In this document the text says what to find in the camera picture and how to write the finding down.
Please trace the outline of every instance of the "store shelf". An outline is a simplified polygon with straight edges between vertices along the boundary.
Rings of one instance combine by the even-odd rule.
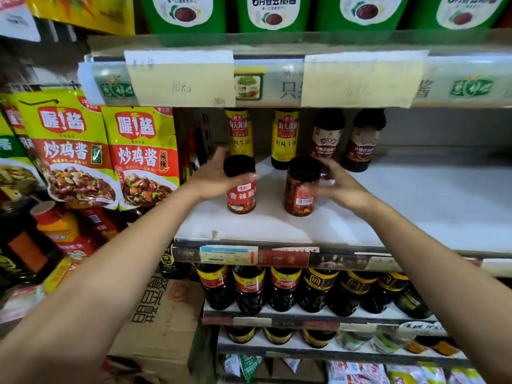
[[[464,353],[459,352],[452,357],[444,357],[433,350],[427,350],[423,354],[413,354],[405,349],[400,349],[396,354],[384,355],[376,352],[369,343],[357,352],[343,349],[333,339],[322,349],[311,348],[307,345],[298,331],[295,331],[290,341],[284,345],[274,345],[266,339],[263,331],[258,330],[256,335],[242,345],[233,342],[224,329],[219,332],[217,341],[217,353],[254,355],[262,357],[284,358],[314,358],[322,360],[339,360],[354,362],[396,363],[402,365],[416,365],[420,362],[435,363],[443,368],[471,367],[470,361]]]
[[[224,197],[202,202],[175,235],[176,261],[201,261],[202,245],[256,245],[261,265],[399,270],[363,220],[326,198],[317,200],[311,215],[294,217],[283,207],[286,172],[274,169],[267,158],[257,164],[257,174],[255,210],[231,213]],[[512,167],[499,161],[475,165],[445,157],[387,156],[376,157],[366,172],[353,176],[461,255],[512,258]],[[286,253],[268,251],[311,245],[319,246],[319,253],[295,256],[293,264],[283,258]]]
[[[258,314],[248,316],[240,312],[236,303],[233,303],[225,310],[217,311],[212,309],[208,302],[205,302],[201,322],[204,325],[372,332],[377,327],[397,328],[402,325],[403,328],[406,323],[417,323],[418,320],[405,315],[394,303],[388,305],[387,309],[381,314],[368,313],[361,307],[358,307],[351,316],[342,317],[334,314],[328,307],[324,307],[317,313],[310,313],[296,304],[286,312],[278,312],[268,303],[265,304],[265,307]],[[422,322],[431,323],[432,327],[414,330],[418,335],[446,335],[445,330],[435,316],[432,315]]]

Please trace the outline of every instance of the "yellow paper sign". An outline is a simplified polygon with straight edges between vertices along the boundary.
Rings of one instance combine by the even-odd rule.
[[[233,51],[125,51],[140,106],[233,107]]]
[[[301,106],[411,107],[428,51],[306,55]]]

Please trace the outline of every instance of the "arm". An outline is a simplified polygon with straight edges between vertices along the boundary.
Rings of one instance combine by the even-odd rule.
[[[319,160],[335,185],[308,191],[364,219],[483,378],[510,383],[512,291],[369,193],[335,161]]]
[[[218,148],[182,187],[124,230],[46,297],[0,343],[0,382],[88,383],[98,374],[169,242],[193,207],[251,182],[228,178]]]

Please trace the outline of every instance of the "person's right hand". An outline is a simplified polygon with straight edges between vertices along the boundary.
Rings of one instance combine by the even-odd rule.
[[[329,167],[329,179],[334,179],[334,185],[320,187],[316,184],[305,184],[304,187],[311,195],[324,195],[338,205],[349,209],[356,216],[366,219],[368,211],[377,198],[355,180],[338,163],[332,159],[317,158]]]

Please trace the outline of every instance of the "hand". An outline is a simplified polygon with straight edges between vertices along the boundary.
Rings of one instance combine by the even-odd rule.
[[[356,216],[366,219],[368,211],[377,198],[346,172],[332,159],[317,158],[329,167],[329,179],[334,179],[334,185],[319,187],[316,184],[305,184],[305,190],[311,195],[324,195],[338,205],[349,209]]]
[[[255,173],[246,173],[232,178],[226,176],[224,159],[227,151],[225,147],[218,147],[214,157],[194,172],[183,187],[194,189],[199,200],[203,201],[226,195],[233,187],[255,180]]]

